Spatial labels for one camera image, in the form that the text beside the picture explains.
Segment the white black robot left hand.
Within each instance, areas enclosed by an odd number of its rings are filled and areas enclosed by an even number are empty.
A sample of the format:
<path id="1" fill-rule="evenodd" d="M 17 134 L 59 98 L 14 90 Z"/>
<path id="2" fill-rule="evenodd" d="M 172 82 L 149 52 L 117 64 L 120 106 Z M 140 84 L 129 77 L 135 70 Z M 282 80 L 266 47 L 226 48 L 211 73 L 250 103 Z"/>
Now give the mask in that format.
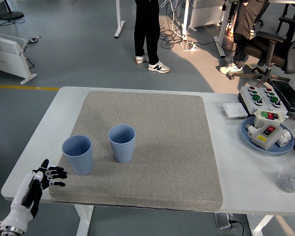
<path id="1" fill-rule="evenodd" d="M 29 172 L 20 185 L 10 207 L 10 213 L 0 224 L 1 236 L 23 236 L 28 223 L 38 213 L 38 205 L 43 190 L 51 185 L 64 187 L 61 179 L 67 178 L 67 172 L 59 166 L 48 166 L 49 160 Z"/>

